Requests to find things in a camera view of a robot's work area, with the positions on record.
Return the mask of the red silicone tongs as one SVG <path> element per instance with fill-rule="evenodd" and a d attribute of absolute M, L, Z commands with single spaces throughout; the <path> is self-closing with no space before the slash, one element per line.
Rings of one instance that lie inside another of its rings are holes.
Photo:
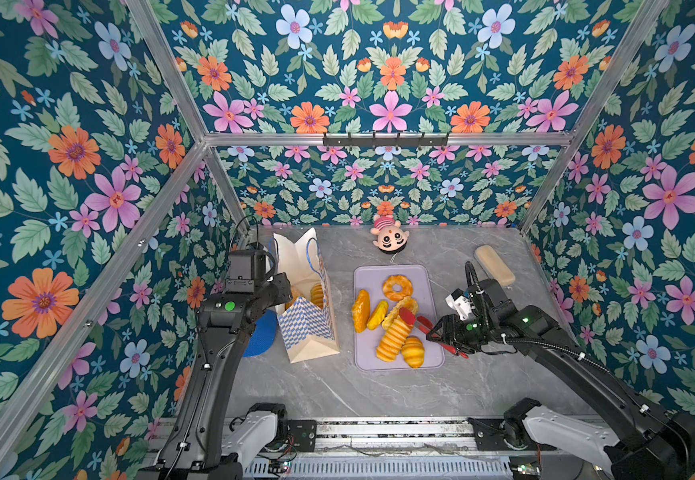
<path fill-rule="evenodd" d="M 425 317 L 417 317 L 411 310 L 407 308 L 401 308 L 399 310 L 399 316 L 401 316 L 401 319 L 409 325 L 413 325 L 415 327 L 421 328 L 421 332 L 424 334 L 429 334 L 431 333 L 431 327 L 433 327 L 433 324 L 425 318 Z M 442 344 L 439 342 L 439 340 L 433 340 L 433 343 L 438 343 L 443 350 L 449 352 L 450 354 L 453 354 L 453 356 L 469 359 L 469 356 L 463 352 L 460 352 L 459 350 L 456 350 L 455 348 Z"/>

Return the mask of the checkered paper bag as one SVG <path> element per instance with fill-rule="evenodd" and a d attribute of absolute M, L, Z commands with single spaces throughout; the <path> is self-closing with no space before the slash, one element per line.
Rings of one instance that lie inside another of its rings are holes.
<path fill-rule="evenodd" d="M 339 354 L 331 284 L 315 230 L 309 229 L 296 241 L 275 233 L 271 247 L 278 271 L 287 275 L 291 288 L 296 287 L 303 294 L 289 310 L 284 305 L 275 308 L 289 362 L 295 364 Z M 322 309 L 309 300 L 311 287 L 317 283 L 324 291 Z"/>

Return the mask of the ridged long bread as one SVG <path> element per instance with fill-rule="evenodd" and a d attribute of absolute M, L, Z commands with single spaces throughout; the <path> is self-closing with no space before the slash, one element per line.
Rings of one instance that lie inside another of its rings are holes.
<path fill-rule="evenodd" d="M 324 307 L 324 291 L 320 283 L 314 284 L 311 287 L 309 300 L 319 309 Z"/>
<path fill-rule="evenodd" d="M 381 338 L 379 346 L 375 349 L 375 356 L 387 363 L 395 361 L 397 355 L 401 353 L 405 340 L 411 335 L 411 331 L 413 331 L 413 325 L 406 324 L 401 318 L 395 320 Z"/>

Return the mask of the round orange bread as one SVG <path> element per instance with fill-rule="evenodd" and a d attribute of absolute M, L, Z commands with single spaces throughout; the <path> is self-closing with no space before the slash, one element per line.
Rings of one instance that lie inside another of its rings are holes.
<path fill-rule="evenodd" d="M 296 287 L 291 288 L 291 298 L 284 304 L 284 309 L 289 310 L 289 308 L 291 308 L 291 306 L 293 306 L 293 304 L 295 304 L 295 301 L 298 298 L 301 298 L 302 296 L 303 296 L 303 294 L 298 288 L 296 288 Z"/>

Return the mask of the ridged long bread top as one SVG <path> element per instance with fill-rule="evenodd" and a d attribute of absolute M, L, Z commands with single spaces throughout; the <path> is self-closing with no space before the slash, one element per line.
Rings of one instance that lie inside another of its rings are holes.
<path fill-rule="evenodd" d="M 319 309 L 324 307 L 324 291 L 320 283 L 314 284 L 311 287 L 309 300 Z"/>

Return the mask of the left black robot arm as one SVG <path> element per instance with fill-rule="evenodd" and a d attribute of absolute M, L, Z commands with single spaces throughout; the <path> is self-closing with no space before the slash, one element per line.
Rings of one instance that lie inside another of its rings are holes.
<path fill-rule="evenodd" d="M 284 273 L 267 280 L 233 280 L 198 310 L 197 354 L 177 420 L 157 460 L 138 479 L 240 479 L 278 435 L 279 408 L 254 410 L 223 439 L 232 386 L 256 322 L 291 300 Z"/>

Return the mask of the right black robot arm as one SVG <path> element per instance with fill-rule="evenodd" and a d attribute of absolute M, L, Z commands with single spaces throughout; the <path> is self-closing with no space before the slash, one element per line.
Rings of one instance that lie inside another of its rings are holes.
<path fill-rule="evenodd" d="M 599 416 L 589 424 L 525 398 L 503 415 L 499 431 L 513 450 L 547 445 L 567 452 L 613 479 L 689 479 L 695 474 L 695 418 L 671 413 L 638 394 L 589 358 L 559 322 L 543 310 L 518 310 L 457 299 L 457 313 L 443 316 L 427 340 L 467 355 L 489 343 L 519 353 L 549 370 Z"/>

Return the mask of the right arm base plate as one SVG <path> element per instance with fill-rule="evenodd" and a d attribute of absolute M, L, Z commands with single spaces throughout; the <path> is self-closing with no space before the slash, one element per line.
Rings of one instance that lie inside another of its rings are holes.
<path fill-rule="evenodd" d="M 517 422 L 498 417 L 467 417 L 473 428 L 473 439 L 479 451 L 555 451 L 557 448 L 538 444 L 529 438 Z"/>

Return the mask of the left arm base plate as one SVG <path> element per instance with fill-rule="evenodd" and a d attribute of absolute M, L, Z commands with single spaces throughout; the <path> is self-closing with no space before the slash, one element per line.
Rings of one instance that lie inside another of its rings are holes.
<path fill-rule="evenodd" d="M 315 450 L 318 423 L 315 420 L 287 420 L 285 426 L 276 434 L 273 442 L 263 447 L 263 454 L 281 455 L 283 453 Z"/>

